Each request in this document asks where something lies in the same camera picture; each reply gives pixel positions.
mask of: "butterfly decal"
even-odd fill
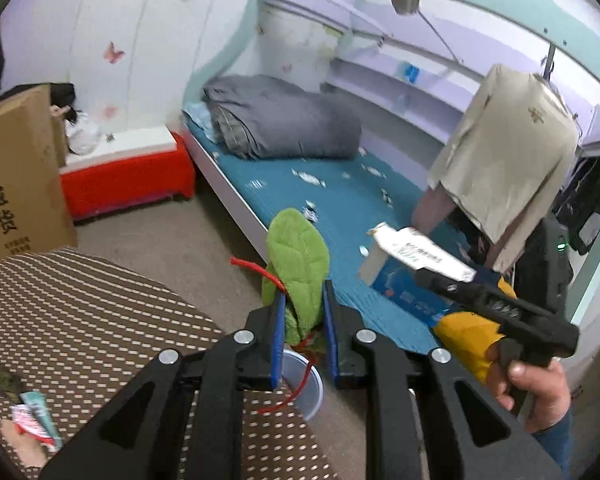
[[[117,106],[107,106],[102,111],[102,115],[105,119],[113,119],[113,117],[115,117],[119,111],[120,109]]]
[[[125,57],[125,51],[124,50],[116,50],[116,47],[114,46],[113,41],[109,41],[109,46],[104,51],[104,55],[102,57],[105,60],[109,61],[110,64],[115,65],[123,57]]]

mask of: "plastic cup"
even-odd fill
[[[308,363],[303,355],[285,349],[282,356],[282,376],[293,391],[300,386]],[[312,416],[318,413],[323,395],[322,378],[314,366],[304,388],[294,400],[294,406],[302,413],[304,420],[311,420]]]

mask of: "human hand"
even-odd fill
[[[497,342],[487,349],[485,357],[491,361],[487,371],[487,388],[505,410],[510,412],[514,404],[513,397],[507,394],[510,384],[536,396],[534,408],[525,421],[528,433],[548,430],[566,415],[571,394],[564,369],[558,360],[552,359],[548,368],[512,361],[505,376],[498,364]]]

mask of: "trigger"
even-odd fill
[[[504,337],[498,341],[498,364],[503,373],[507,375],[509,365],[513,360],[520,361],[524,347],[515,339]]]

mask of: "hanging shirt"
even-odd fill
[[[520,213],[494,270],[506,271],[546,215],[573,163],[578,129],[538,74],[494,65],[434,161],[439,184],[492,243]]]

